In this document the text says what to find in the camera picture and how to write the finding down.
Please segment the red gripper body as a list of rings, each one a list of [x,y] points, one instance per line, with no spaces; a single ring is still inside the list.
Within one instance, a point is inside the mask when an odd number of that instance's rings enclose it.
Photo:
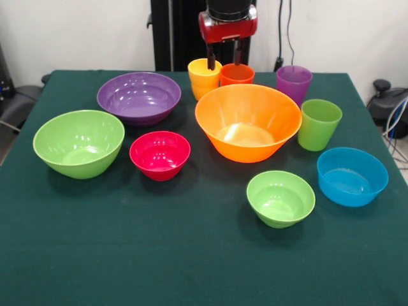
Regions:
[[[221,22],[212,19],[207,11],[203,11],[198,15],[198,23],[205,43],[219,43],[252,36],[258,28],[258,14],[252,11],[243,20]]]

